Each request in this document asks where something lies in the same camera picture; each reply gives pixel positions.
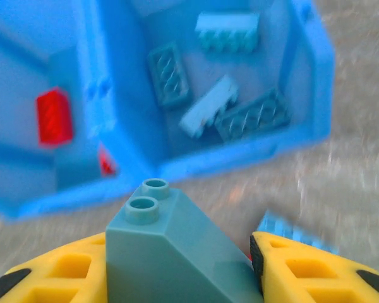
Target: storage bin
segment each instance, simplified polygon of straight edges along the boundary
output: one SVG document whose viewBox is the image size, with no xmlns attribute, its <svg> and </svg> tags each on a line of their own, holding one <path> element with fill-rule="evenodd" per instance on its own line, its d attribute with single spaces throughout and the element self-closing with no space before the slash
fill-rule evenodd
<svg viewBox="0 0 379 303">
<path fill-rule="evenodd" d="M 250 10 L 260 12 L 254 53 L 202 50 L 201 12 Z M 171 110 L 158 106 L 147 66 L 150 51 L 170 42 L 193 98 Z M 225 74 L 240 104 L 278 89 L 290 125 L 228 143 L 214 128 L 187 136 L 180 119 Z M 334 50 L 308 0 L 0 1 L 0 215 L 95 205 L 151 177 L 212 174 L 319 142 L 330 132 L 333 79 Z M 35 99 L 55 86 L 69 96 L 74 136 L 47 148 Z M 100 144 L 117 163 L 114 176 L 101 174 Z"/>
</svg>

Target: yellow plastic part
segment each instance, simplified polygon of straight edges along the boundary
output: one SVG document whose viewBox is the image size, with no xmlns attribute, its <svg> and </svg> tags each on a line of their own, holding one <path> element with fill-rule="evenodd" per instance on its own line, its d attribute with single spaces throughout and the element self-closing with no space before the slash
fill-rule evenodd
<svg viewBox="0 0 379 303">
<path fill-rule="evenodd" d="M 105 233 L 66 244 L 7 273 L 32 272 L 0 303 L 107 303 Z"/>
<path fill-rule="evenodd" d="M 253 238 L 263 256 L 265 303 L 379 303 L 379 293 L 356 273 L 379 275 L 374 269 L 277 235 L 254 232 Z"/>
</svg>

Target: lego stud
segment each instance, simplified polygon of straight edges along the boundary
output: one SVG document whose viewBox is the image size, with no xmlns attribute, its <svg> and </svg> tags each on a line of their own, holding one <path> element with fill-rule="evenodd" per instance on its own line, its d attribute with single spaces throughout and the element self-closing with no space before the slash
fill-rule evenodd
<svg viewBox="0 0 379 303">
<path fill-rule="evenodd" d="M 170 196 L 170 185 L 162 179 L 144 180 L 141 185 L 141 193 L 157 200 L 167 199 Z"/>
<path fill-rule="evenodd" d="M 159 202 L 152 197 L 136 197 L 125 206 L 125 218 L 131 224 L 147 225 L 159 219 Z"/>
</svg>

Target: blue lego piece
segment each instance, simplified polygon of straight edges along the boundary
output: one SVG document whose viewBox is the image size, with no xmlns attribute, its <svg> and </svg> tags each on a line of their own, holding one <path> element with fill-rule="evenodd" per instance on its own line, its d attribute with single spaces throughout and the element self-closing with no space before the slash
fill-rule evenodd
<svg viewBox="0 0 379 303">
<path fill-rule="evenodd" d="M 195 32 L 202 48 L 217 52 L 253 52 L 258 45 L 259 13 L 201 13 Z"/>
<path fill-rule="evenodd" d="M 263 302 L 251 261 L 166 181 L 144 181 L 105 238 L 108 302 Z"/>
<path fill-rule="evenodd" d="M 217 114 L 223 114 L 228 103 L 236 103 L 239 87 L 225 75 L 183 116 L 179 125 L 190 137 L 199 138 L 205 126 L 212 126 Z"/>
<path fill-rule="evenodd" d="M 210 175 L 327 138 L 334 48 L 311 0 L 271 2 L 0 1 L 0 215 L 26 219 L 97 205 L 149 177 Z M 264 47 L 252 56 L 205 55 L 194 33 L 200 13 L 250 12 L 256 3 L 265 8 Z M 213 129 L 200 140 L 183 134 L 177 125 L 186 109 L 157 105 L 147 64 L 150 50 L 170 41 L 185 58 L 195 100 L 217 75 L 230 74 L 245 100 L 278 87 L 292 124 L 228 144 Z M 46 150 L 33 104 L 53 86 L 70 96 L 75 137 Z M 102 178 L 100 142 L 121 168 L 112 178 Z"/>
<path fill-rule="evenodd" d="M 190 86 L 175 43 L 153 50 L 147 59 L 161 107 L 175 107 L 190 101 Z"/>
<path fill-rule="evenodd" d="M 269 232 L 274 235 L 279 235 L 300 243 L 304 243 L 333 254 L 338 254 L 339 250 L 336 247 L 330 246 L 300 227 L 289 223 L 285 218 L 282 218 L 271 211 L 267 211 L 257 228 L 259 232 Z"/>
<path fill-rule="evenodd" d="M 283 128 L 290 121 L 284 98 L 277 90 L 270 90 L 254 102 L 219 116 L 215 127 L 224 141 L 233 141 Z"/>
</svg>

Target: teal lego brick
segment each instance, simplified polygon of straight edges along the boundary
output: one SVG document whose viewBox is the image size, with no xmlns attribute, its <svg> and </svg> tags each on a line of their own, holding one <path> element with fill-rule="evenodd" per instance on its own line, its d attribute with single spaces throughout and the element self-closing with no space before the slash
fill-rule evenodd
<svg viewBox="0 0 379 303">
<path fill-rule="evenodd" d="M 263 302 L 251 261 L 166 181 L 144 181 L 105 236 L 109 303 Z"/>
<path fill-rule="evenodd" d="M 216 118 L 215 127 L 224 141 L 234 141 L 286 127 L 291 113 L 283 96 L 272 89 L 262 97 Z"/>
<path fill-rule="evenodd" d="M 159 106 L 177 107 L 191 100 L 190 86 L 175 43 L 152 50 L 148 65 Z"/>
<path fill-rule="evenodd" d="M 205 127 L 213 126 L 216 117 L 222 115 L 229 104 L 237 102 L 238 95 L 238 84 L 226 74 L 191 106 L 179 126 L 188 136 L 199 138 Z"/>
<path fill-rule="evenodd" d="M 202 49 L 251 53 L 258 47 L 259 13 L 201 13 L 195 33 Z"/>
<path fill-rule="evenodd" d="M 324 243 L 319 237 L 291 224 L 285 218 L 278 216 L 269 210 L 265 213 L 257 231 L 279 235 L 333 254 L 339 253 L 339 250 L 336 247 Z"/>
</svg>

